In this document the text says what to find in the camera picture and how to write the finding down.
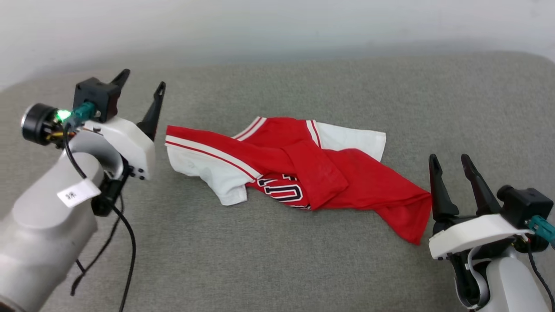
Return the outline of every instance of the teal connector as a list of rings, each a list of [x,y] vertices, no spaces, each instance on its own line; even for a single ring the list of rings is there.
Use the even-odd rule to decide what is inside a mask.
[[[534,231],[537,236],[547,240],[551,247],[555,248],[555,227],[552,226],[547,220],[539,215],[535,215],[528,223],[530,230]]]
[[[97,112],[96,106],[91,102],[84,102],[78,108],[74,109],[66,119],[65,123],[69,124],[69,131],[75,131],[82,123],[91,120]]]

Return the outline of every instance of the gray fabric surface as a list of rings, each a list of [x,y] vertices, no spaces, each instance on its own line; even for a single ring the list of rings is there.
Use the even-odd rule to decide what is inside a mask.
[[[22,139],[25,108],[35,102],[69,108],[77,82],[109,80],[119,70],[27,82],[0,94],[0,217],[59,155]],[[257,192],[247,203],[223,207],[200,179],[171,169],[167,124],[233,135],[260,115],[379,130],[387,133],[382,162],[428,190],[427,159],[436,153],[464,213],[476,205],[461,153],[494,192],[512,184],[555,198],[555,66],[544,58],[484,53],[132,71],[119,115],[138,121],[160,80],[168,90],[157,175],[124,189],[138,241],[127,311],[464,311],[450,265],[432,260],[427,249],[431,222],[414,246],[374,212],[299,211]],[[113,220],[99,219],[84,263]],[[130,251],[121,227],[76,296],[69,296],[74,268],[44,311],[116,311]],[[555,289],[554,256],[548,250],[536,259]]]

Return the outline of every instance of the white sleeve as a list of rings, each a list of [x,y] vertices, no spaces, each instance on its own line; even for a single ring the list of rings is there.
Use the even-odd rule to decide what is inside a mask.
[[[214,191],[224,206],[247,200],[245,183],[252,177],[238,167],[196,150],[166,144],[171,167],[190,177],[200,177]]]
[[[384,132],[339,127],[327,123],[314,122],[322,149],[342,150],[356,148],[370,157],[381,161],[384,154],[386,135]]]

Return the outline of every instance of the striped trim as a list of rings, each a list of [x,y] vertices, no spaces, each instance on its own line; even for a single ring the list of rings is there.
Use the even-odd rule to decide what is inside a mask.
[[[266,122],[264,117],[256,117],[254,121],[246,127],[245,130],[241,131],[239,134],[233,136],[232,138],[242,141],[253,135],[262,125]]]
[[[319,148],[322,148],[322,144],[320,144],[320,136],[318,135],[318,128],[316,127],[316,122],[314,120],[307,120],[306,121],[306,128],[310,132],[310,136],[316,145]]]
[[[208,145],[204,145],[202,143],[198,143],[194,141],[189,141],[186,139],[181,139],[178,137],[172,137],[171,135],[166,135],[166,145],[168,144],[172,146],[200,152],[208,156],[220,159],[228,164],[233,165],[234,167],[237,167],[238,169],[243,171],[246,175],[248,175],[252,180],[257,180],[262,177],[262,174],[260,174],[253,167],[247,165],[246,163],[242,162],[238,158],[235,158],[228,153],[224,153]]]

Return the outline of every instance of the robotic arm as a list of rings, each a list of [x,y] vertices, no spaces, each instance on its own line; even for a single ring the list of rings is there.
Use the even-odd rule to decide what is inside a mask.
[[[97,231],[95,215],[105,217],[113,210],[128,177],[152,178],[165,83],[155,91],[144,119],[134,124],[116,116],[128,76],[125,69],[110,83],[96,78],[78,83],[72,112],[45,104],[26,111],[25,139],[67,146],[70,153],[66,148],[0,221],[0,312],[40,310]]]
[[[447,260],[455,271],[455,288],[461,304],[472,311],[547,312],[539,289],[516,252],[528,253],[534,272],[543,281],[532,252],[554,244],[555,228],[545,219],[553,202],[533,188],[517,190],[505,185],[497,192],[499,205],[470,157],[461,157],[466,178],[478,209],[461,217],[441,178],[443,171],[435,155],[430,156],[432,215],[436,221],[430,238],[434,259]]]

